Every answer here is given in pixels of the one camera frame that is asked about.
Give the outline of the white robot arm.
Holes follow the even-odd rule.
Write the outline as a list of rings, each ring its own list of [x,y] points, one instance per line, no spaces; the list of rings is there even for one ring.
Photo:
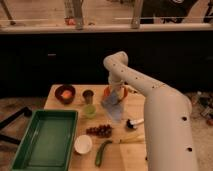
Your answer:
[[[103,64],[113,88],[126,82],[145,97],[148,171],[199,171],[189,98],[166,83],[130,68],[124,51],[105,57]]]

